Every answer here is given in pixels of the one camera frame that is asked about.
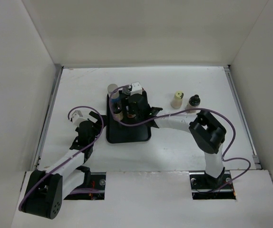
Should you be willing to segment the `black domed lid jar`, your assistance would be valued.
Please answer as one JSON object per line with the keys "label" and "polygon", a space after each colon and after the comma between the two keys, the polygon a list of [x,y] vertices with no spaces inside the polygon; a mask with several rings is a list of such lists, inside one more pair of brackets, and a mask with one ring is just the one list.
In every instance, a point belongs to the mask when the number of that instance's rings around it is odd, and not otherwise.
{"label": "black domed lid jar", "polygon": [[116,121],[123,120],[123,111],[122,111],[122,106],[120,103],[113,104],[113,115],[114,115],[114,119]]}

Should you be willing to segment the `blue label silver cap bottle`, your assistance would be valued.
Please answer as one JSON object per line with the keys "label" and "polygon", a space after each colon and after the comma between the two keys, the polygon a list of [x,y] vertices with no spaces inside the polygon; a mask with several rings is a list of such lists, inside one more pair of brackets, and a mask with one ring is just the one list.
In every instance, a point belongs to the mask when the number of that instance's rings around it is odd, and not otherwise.
{"label": "blue label silver cap bottle", "polygon": [[116,90],[118,86],[116,84],[109,84],[107,87],[108,95],[109,95],[109,104],[115,108],[121,108],[121,100],[119,91]]}

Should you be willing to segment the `black knob lid jar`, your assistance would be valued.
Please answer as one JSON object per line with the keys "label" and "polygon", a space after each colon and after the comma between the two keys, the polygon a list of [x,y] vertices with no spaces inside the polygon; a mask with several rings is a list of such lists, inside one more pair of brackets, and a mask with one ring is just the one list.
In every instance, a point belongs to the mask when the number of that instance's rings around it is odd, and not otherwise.
{"label": "black knob lid jar", "polygon": [[185,110],[187,110],[187,113],[195,113],[196,110],[193,110],[193,108],[198,108],[200,103],[201,103],[201,99],[199,95],[191,96],[185,107]]}

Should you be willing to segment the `clear cap black grinder bottle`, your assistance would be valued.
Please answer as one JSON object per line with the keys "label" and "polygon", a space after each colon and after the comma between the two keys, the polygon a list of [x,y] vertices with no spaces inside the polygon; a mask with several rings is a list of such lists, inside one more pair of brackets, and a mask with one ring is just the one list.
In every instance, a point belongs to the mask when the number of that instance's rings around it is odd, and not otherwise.
{"label": "clear cap black grinder bottle", "polygon": [[125,99],[128,99],[130,97],[131,91],[132,91],[131,85],[127,85],[122,88],[122,95],[124,96]]}

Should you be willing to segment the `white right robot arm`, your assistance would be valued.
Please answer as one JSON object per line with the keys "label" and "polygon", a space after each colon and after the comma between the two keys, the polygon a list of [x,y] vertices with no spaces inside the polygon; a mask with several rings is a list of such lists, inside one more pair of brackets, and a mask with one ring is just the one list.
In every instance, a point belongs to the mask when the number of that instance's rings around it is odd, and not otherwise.
{"label": "white right robot arm", "polygon": [[169,128],[190,133],[205,155],[206,185],[216,189],[222,184],[224,177],[222,146],[226,129],[209,111],[200,111],[196,114],[184,112],[178,115],[162,112],[161,118],[149,121],[163,109],[150,107],[147,99],[140,94],[129,96],[128,106],[140,121],[146,121],[145,125],[148,127]]}

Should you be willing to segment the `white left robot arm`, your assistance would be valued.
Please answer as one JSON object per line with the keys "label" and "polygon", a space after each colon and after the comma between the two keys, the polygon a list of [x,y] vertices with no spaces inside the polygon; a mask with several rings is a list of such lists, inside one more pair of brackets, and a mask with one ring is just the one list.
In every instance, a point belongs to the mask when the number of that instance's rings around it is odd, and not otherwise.
{"label": "white left robot arm", "polygon": [[107,124],[107,117],[95,109],[89,115],[96,121],[86,119],[78,110],[72,113],[69,120],[76,126],[77,137],[55,164],[31,173],[19,211],[54,219],[63,200],[103,199],[106,176],[92,173],[85,163]]}

